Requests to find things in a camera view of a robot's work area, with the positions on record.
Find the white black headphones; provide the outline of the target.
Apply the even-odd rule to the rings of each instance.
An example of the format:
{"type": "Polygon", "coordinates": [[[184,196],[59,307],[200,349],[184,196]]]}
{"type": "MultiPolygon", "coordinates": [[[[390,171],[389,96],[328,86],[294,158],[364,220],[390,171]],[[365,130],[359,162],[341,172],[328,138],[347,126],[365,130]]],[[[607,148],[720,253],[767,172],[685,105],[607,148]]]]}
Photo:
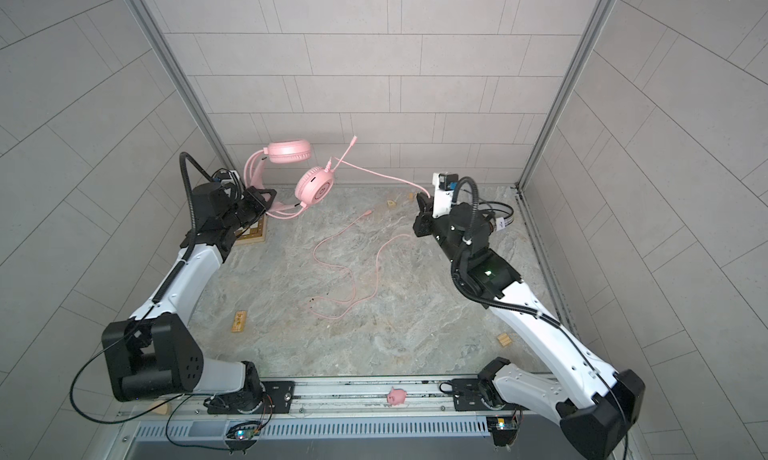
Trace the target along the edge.
{"type": "Polygon", "coordinates": [[[480,212],[490,216],[493,231],[505,229],[512,224],[515,210],[510,204],[483,200],[479,205],[481,206],[480,212]]]}

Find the pink headphones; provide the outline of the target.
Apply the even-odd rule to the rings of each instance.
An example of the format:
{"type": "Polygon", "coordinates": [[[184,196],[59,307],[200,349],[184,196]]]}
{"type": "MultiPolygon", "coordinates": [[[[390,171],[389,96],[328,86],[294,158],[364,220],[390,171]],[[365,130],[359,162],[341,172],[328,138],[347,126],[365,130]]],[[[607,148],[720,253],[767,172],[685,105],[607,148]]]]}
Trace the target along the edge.
{"type": "MultiPolygon", "coordinates": [[[[332,190],[336,180],[336,169],[342,164],[344,157],[350,152],[356,144],[357,137],[353,136],[348,148],[338,160],[329,158],[328,162],[320,166],[312,166],[306,172],[299,176],[300,170],[297,167],[288,168],[287,182],[297,181],[294,188],[294,204],[284,204],[277,200],[277,194],[268,194],[268,200],[271,202],[266,214],[272,218],[280,220],[293,219],[308,208],[314,206],[332,190]]],[[[292,139],[278,141],[268,144],[268,146],[258,150],[246,160],[242,179],[246,187],[254,187],[257,190],[266,190],[267,180],[276,180],[275,172],[265,173],[268,163],[274,165],[287,165],[299,163],[301,166],[307,166],[308,160],[312,156],[312,146],[306,139],[292,139]]]]}

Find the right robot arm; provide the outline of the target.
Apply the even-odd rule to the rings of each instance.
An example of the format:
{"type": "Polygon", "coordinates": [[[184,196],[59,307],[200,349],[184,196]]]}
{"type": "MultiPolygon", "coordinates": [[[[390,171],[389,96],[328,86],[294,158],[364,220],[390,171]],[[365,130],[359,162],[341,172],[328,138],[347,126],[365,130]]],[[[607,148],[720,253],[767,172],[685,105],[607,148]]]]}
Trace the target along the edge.
{"type": "Polygon", "coordinates": [[[549,419],[586,459],[606,459],[627,446],[644,399],[643,380],[590,351],[490,248],[497,222],[481,209],[472,178],[436,173],[432,183],[433,193],[417,196],[415,235],[437,241],[456,290],[510,325],[554,376],[548,380],[497,358],[478,376],[483,401],[492,409],[516,405],[549,419]]]}

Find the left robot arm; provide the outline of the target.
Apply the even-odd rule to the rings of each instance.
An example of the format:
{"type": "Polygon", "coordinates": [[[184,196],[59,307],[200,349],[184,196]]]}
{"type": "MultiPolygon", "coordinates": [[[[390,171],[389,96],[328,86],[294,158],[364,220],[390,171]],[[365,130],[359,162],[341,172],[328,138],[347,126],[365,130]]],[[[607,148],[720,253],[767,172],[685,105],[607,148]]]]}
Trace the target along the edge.
{"type": "Polygon", "coordinates": [[[210,174],[188,152],[180,153],[179,167],[190,228],[177,259],[128,319],[107,325],[98,354],[119,402],[205,396],[211,414],[258,412],[267,395],[255,365],[206,358],[188,323],[213,274],[276,192],[245,186],[234,170],[210,174]]]}

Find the wooden folded chess board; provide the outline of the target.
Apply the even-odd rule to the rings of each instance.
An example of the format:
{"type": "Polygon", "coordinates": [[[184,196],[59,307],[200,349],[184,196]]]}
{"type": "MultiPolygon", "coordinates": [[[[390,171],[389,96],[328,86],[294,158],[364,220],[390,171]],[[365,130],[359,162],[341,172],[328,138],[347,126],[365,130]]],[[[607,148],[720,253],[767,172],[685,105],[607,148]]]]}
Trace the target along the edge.
{"type": "Polygon", "coordinates": [[[267,216],[262,216],[248,228],[242,228],[236,232],[235,244],[248,245],[262,243],[266,240],[267,216]]]}

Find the rectangular wooden block left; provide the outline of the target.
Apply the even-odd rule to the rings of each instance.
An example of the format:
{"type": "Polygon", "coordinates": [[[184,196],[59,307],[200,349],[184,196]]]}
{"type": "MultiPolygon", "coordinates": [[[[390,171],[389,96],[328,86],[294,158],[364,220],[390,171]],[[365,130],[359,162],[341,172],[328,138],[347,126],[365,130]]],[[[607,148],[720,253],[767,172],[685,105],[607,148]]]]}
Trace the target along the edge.
{"type": "Polygon", "coordinates": [[[237,311],[233,318],[231,332],[232,333],[243,332],[245,330],[246,321],[247,321],[247,312],[245,310],[237,311]]]}

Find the wooden block right front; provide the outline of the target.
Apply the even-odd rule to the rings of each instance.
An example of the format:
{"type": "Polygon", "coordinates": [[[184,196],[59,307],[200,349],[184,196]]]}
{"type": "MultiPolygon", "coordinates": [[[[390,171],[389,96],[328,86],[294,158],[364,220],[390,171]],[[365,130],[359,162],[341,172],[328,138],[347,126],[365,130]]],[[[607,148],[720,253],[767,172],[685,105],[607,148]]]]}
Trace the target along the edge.
{"type": "Polygon", "coordinates": [[[497,340],[503,347],[507,347],[513,343],[512,338],[507,333],[498,335],[497,340]]]}

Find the pink pig toy centre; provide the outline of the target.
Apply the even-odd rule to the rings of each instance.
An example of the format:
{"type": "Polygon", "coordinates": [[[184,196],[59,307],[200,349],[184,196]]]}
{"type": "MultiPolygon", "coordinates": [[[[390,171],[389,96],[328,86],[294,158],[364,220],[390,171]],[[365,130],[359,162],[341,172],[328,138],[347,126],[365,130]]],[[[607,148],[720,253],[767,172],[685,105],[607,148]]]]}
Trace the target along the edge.
{"type": "Polygon", "coordinates": [[[386,396],[389,406],[403,405],[407,399],[407,392],[400,388],[392,387],[386,396]]]}

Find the right circuit board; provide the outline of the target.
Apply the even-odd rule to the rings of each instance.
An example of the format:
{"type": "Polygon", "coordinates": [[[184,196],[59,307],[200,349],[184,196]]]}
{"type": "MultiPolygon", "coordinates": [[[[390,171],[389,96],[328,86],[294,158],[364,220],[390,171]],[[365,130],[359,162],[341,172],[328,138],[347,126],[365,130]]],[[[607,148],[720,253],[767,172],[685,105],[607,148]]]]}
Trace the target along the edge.
{"type": "Polygon", "coordinates": [[[515,416],[487,417],[486,423],[494,446],[510,449],[519,433],[519,420],[515,416]]]}

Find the circuit board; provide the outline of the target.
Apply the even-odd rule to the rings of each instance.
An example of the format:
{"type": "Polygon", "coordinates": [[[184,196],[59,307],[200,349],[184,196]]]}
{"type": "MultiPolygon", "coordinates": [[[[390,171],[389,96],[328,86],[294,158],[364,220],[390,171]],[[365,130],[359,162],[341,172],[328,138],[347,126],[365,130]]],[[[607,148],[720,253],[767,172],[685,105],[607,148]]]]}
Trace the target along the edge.
{"type": "Polygon", "coordinates": [[[487,417],[486,423],[494,446],[510,449],[519,433],[519,420],[515,416],[487,417]]]}
{"type": "Polygon", "coordinates": [[[232,425],[227,430],[225,439],[228,442],[256,441],[262,426],[261,421],[248,421],[232,425]]]}

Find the round wooden piece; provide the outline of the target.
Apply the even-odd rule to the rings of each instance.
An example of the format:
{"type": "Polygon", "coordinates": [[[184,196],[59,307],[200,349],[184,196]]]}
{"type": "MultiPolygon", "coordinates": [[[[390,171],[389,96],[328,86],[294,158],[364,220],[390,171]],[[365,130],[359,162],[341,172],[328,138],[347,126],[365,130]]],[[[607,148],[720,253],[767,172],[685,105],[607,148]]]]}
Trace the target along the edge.
{"type": "Polygon", "coordinates": [[[158,401],[158,402],[154,402],[150,406],[150,412],[154,413],[154,414],[157,414],[157,415],[165,416],[165,415],[169,414],[169,411],[170,411],[170,403],[169,402],[160,402],[160,401],[158,401]]]}

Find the left circuit board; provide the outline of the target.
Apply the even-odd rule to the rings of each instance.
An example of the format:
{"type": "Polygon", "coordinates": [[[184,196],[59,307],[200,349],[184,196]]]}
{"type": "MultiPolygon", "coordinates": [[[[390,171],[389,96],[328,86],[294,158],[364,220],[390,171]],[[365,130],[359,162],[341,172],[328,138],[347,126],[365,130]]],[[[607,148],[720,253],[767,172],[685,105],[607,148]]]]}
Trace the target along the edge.
{"type": "Polygon", "coordinates": [[[227,430],[225,439],[228,442],[256,441],[262,426],[261,421],[248,421],[232,425],[227,430]]]}

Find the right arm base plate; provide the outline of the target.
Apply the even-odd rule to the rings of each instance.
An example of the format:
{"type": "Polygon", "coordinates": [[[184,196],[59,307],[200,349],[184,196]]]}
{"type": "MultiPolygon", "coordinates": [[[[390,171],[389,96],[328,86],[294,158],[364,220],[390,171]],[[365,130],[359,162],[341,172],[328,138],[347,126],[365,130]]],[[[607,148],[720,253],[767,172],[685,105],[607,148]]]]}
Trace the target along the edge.
{"type": "Polygon", "coordinates": [[[488,380],[454,378],[443,382],[440,390],[453,398],[456,411],[517,411],[523,407],[502,399],[488,380]]]}

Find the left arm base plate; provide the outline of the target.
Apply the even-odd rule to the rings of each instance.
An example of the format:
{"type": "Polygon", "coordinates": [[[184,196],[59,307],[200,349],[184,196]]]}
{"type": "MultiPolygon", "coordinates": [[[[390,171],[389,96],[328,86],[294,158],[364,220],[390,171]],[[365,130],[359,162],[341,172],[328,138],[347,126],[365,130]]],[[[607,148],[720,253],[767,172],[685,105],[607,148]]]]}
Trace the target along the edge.
{"type": "Polygon", "coordinates": [[[207,397],[203,405],[210,415],[286,414],[293,399],[292,381],[247,382],[236,392],[207,397]]]}

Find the aluminium rail frame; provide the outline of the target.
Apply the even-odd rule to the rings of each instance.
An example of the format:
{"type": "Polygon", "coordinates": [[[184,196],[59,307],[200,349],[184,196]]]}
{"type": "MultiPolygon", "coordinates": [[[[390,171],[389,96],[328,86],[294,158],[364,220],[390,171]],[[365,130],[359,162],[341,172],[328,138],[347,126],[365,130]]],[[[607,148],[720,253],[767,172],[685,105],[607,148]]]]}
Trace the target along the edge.
{"type": "Polygon", "coordinates": [[[528,418],[549,420],[525,407],[456,411],[453,398],[440,390],[449,380],[436,376],[273,380],[295,383],[286,414],[207,415],[202,401],[189,400],[165,417],[124,425],[113,450],[125,454],[139,442],[165,441],[174,446],[246,452],[259,441],[276,440],[491,438],[487,417],[515,416],[520,427],[528,418]],[[392,387],[407,392],[403,405],[387,404],[392,387]],[[248,421],[263,423],[256,441],[225,439],[230,426],[248,421]]]}

